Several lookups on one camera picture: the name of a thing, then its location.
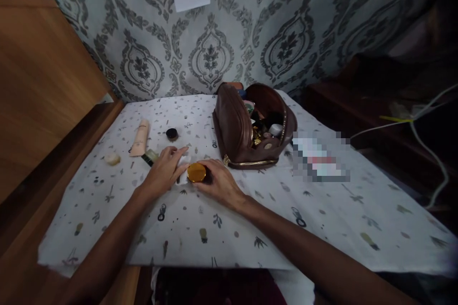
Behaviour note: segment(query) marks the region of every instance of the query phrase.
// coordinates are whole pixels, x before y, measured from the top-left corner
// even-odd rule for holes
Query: leather pouch
[[[297,130],[294,113],[281,96],[271,87],[256,83],[246,89],[247,100],[256,104],[264,117],[268,113],[283,115],[281,136],[262,140],[254,146],[253,128],[250,115],[237,90],[223,84],[218,89],[218,99],[213,111],[213,122],[218,140],[219,152],[226,166],[235,169],[264,169],[274,166],[279,155],[291,142]]]

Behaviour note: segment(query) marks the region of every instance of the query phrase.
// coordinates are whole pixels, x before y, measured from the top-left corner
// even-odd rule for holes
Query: gold cap
[[[202,182],[205,175],[207,175],[207,171],[200,163],[193,163],[187,168],[187,178],[191,182]]]

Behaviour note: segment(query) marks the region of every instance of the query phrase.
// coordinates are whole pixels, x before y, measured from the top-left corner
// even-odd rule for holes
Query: beige tube
[[[142,119],[140,125],[138,126],[137,134],[135,135],[134,144],[132,144],[132,149],[130,150],[130,157],[141,156],[145,153],[148,131],[149,121]]]

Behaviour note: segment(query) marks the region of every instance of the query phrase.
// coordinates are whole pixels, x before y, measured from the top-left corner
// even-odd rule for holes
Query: electrical wire
[[[418,132],[416,131],[416,128],[415,128],[415,125],[414,125],[414,121],[413,122],[410,122],[410,127],[412,129],[412,132],[414,133],[414,136],[416,138],[416,140],[418,141],[418,143],[420,143],[420,145],[425,148],[425,150],[431,154],[431,156],[433,156],[437,162],[437,164],[439,165],[440,167],[440,170],[442,171],[442,174],[444,175],[444,180],[440,183],[440,185],[434,190],[433,192],[433,195],[431,196],[431,199],[429,200],[429,204],[425,206],[425,208],[427,210],[429,210],[430,208],[432,208],[434,206],[434,204],[436,203],[436,198],[437,196],[440,194],[440,192],[442,191],[442,189],[447,186],[447,183],[449,181],[449,177],[448,177],[448,173],[447,173],[447,170],[445,169],[445,165],[442,163],[442,161],[439,159],[439,157],[434,153],[434,151],[432,151],[431,149],[429,149],[426,144],[423,143],[423,141],[420,139],[420,136],[418,135]]]
[[[410,124],[410,128],[412,129],[412,132],[416,138],[416,140],[418,141],[418,143],[420,143],[420,145],[428,152],[431,154],[432,157],[434,157],[434,159],[436,160],[437,164],[439,165],[439,168],[442,172],[442,174],[444,175],[444,180],[440,183],[440,185],[434,190],[433,192],[433,195],[431,196],[431,199],[429,201],[429,204],[425,206],[425,209],[429,210],[431,209],[434,204],[436,203],[436,199],[437,197],[439,196],[440,192],[444,189],[444,187],[448,184],[450,178],[448,176],[448,173],[447,173],[447,170],[445,168],[445,165],[442,163],[442,161],[439,159],[439,157],[434,153],[434,151],[432,151],[431,149],[429,149],[426,144],[423,143],[423,141],[420,139],[420,136],[418,135],[418,132],[416,131],[416,128],[415,128],[415,125],[414,125],[414,122],[415,120],[421,118],[425,111],[427,111],[431,106],[432,104],[434,104],[440,97],[442,97],[442,95],[444,95],[445,93],[451,91],[452,89],[458,87],[458,83],[454,84],[453,86],[450,86],[448,87],[447,89],[443,90],[441,93],[439,93],[436,97],[434,97],[425,107],[423,107],[420,112],[418,112],[414,117],[412,117],[412,121],[411,122],[408,122]],[[390,123],[390,124],[387,124],[387,125],[382,125],[382,126],[377,126],[377,127],[374,127],[374,128],[371,128],[371,129],[368,129],[368,130],[364,130],[364,131],[361,131],[361,132],[358,132],[356,134],[354,134],[353,136],[350,137],[350,140],[356,136],[359,136],[360,134],[362,133],[365,133],[365,132],[368,132],[368,131],[372,131],[372,130],[378,130],[378,129],[381,129],[381,128],[384,128],[384,127],[387,127],[387,126],[392,126],[392,125],[397,125],[397,124],[404,124],[405,122],[395,122],[395,123]]]
[[[366,132],[369,132],[369,131],[372,131],[372,130],[378,130],[378,129],[381,129],[381,128],[384,128],[384,127],[387,127],[387,126],[393,126],[393,125],[405,124],[405,123],[406,123],[406,122],[393,122],[393,123],[390,123],[390,124],[387,124],[387,125],[376,126],[376,127],[374,127],[374,128],[367,129],[367,130],[364,130],[364,131],[355,133],[353,136],[350,137],[350,141],[351,141],[353,138],[355,138],[356,136],[359,136],[359,135],[362,134],[362,133],[366,133]]]

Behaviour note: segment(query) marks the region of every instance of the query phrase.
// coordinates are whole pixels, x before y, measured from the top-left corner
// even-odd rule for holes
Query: white cap
[[[269,132],[272,134],[272,136],[277,137],[280,136],[282,130],[283,126],[281,126],[280,124],[272,124],[271,128],[269,129]]]

